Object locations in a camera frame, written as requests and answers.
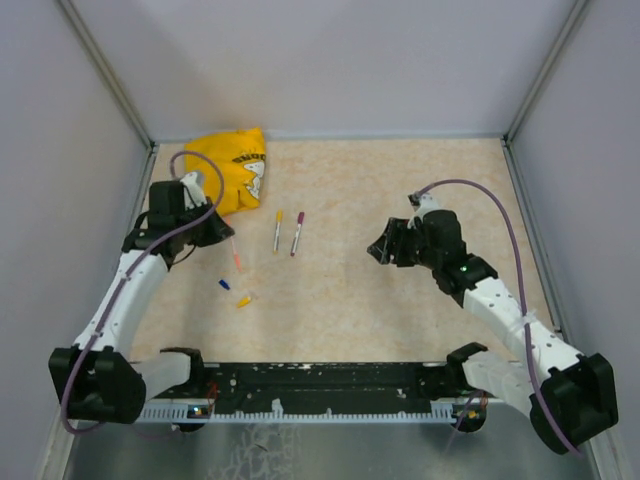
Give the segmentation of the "orange white pen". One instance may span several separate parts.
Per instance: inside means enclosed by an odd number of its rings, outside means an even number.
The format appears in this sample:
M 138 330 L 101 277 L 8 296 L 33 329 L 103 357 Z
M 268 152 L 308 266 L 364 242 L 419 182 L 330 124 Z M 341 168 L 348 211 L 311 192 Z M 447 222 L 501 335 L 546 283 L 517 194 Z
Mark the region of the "orange white pen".
M 242 269 L 242 262 L 239 256 L 239 252 L 237 249 L 237 245 L 235 242 L 234 238 L 231 238 L 231 248 L 232 248 L 232 255 L 233 255 L 233 260 L 234 260 L 234 264 L 236 266 L 236 269 L 239 273 L 242 273 L 243 269 Z

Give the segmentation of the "white pen yellow tip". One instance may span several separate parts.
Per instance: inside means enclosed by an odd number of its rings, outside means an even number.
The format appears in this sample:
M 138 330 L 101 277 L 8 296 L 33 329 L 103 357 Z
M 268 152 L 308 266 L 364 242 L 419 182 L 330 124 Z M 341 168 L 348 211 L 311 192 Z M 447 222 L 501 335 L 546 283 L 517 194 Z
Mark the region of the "white pen yellow tip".
M 276 219 L 276 224 L 274 229 L 273 250 L 272 250 L 274 254 L 277 254 L 279 252 L 281 223 L 282 223 L 282 220 Z

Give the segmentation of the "white pen red marks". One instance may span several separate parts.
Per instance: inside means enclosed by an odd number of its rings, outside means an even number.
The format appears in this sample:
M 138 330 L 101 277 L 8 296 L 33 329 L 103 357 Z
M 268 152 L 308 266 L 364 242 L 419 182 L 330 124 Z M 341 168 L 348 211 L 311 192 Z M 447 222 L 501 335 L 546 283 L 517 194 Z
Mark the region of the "white pen red marks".
M 292 240 L 291 249 L 290 249 L 290 256 L 291 257 L 295 257 L 295 255 L 297 253 L 297 249 L 298 249 L 298 245 L 299 245 L 299 241 L 300 241 L 300 236 L 301 236 L 301 231 L 302 231 L 302 223 L 301 222 L 297 222 L 296 231 L 295 231 L 294 238 Z

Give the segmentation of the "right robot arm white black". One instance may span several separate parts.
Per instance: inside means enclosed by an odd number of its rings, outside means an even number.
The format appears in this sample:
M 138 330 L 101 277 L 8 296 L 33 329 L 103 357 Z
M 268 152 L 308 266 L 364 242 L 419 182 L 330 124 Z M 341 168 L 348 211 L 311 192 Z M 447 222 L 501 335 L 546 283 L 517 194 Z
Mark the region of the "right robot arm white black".
M 467 250 L 456 214 L 432 210 L 390 218 L 367 252 L 379 264 L 429 269 L 439 289 L 482 320 L 518 359 L 482 347 L 459 355 L 446 372 L 461 396 L 482 390 L 529 418 L 553 452 L 564 454 L 619 421 L 614 372 L 600 354 L 586 356 L 535 315 L 524 313 L 497 271 Z

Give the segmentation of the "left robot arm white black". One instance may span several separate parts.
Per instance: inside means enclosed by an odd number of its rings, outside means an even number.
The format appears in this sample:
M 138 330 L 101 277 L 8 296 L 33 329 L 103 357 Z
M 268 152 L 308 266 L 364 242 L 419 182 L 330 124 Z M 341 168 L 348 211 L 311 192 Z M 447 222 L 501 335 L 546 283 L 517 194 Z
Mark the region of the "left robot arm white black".
M 176 388 L 201 394 L 208 384 L 199 350 L 168 347 L 132 362 L 128 355 L 157 289 L 186 248 L 205 248 L 234 234 L 205 195 L 199 173 L 159 181 L 149 189 L 148 209 L 126 236 L 105 297 L 81 334 L 48 361 L 65 428 L 72 421 L 132 424 L 145 404 Z

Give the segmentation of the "blue pen cap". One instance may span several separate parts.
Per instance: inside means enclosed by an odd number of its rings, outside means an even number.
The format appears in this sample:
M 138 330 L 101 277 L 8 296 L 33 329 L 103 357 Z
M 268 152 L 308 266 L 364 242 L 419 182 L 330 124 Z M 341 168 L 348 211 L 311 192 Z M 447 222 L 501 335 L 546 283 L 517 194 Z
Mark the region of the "blue pen cap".
M 229 291 L 229 290 L 231 289 L 231 286 L 229 285 L 229 283 L 228 283 L 228 282 L 226 282 L 226 281 L 225 281 L 225 280 L 223 280 L 223 279 L 220 279 L 220 280 L 218 281 L 218 284 L 219 284 L 223 289 L 225 289 L 225 290 L 227 290 L 227 291 Z

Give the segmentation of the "yellow folded shirt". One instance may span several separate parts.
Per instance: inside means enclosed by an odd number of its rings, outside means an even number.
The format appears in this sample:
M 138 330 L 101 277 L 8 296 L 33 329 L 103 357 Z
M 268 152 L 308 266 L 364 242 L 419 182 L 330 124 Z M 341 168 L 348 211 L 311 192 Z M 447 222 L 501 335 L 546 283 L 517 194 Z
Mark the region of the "yellow folded shirt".
M 226 217 L 260 206 L 266 170 L 266 142 L 261 128 L 211 134 L 195 139 L 185 149 L 205 155 L 224 178 L 217 212 Z

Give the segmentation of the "aluminium frame side rail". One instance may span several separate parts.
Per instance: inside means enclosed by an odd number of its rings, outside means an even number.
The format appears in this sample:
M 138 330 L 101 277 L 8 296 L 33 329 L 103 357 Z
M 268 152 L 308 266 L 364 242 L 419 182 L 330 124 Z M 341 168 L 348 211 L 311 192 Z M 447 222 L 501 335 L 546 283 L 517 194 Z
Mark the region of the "aluminium frame side rail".
M 519 209 L 524 221 L 532 256 L 538 270 L 552 324 L 563 340 L 570 341 L 571 328 L 568 327 L 566 323 L 566 310 L 558 289 L 558 282 L 551 269 L 551 259 L 541 235 L 542 231 L 536 218 L 532 197 L 528 191 L 524 173 L 516 158 L 513 143 L 507 136 L 501 139 L 501 146 L 518 200 Z

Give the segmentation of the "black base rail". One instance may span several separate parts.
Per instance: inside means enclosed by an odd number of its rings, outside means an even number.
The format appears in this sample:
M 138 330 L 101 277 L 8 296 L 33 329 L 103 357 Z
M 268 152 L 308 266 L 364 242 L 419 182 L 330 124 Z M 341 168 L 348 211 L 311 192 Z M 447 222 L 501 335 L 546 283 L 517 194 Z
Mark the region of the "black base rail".
M 208 363 L 195 383 L 162 400 L 201 399 L 218 414 L 272 410 L 288 415 L 429 413 L 437 400 L 471 388 L 445 363 Z

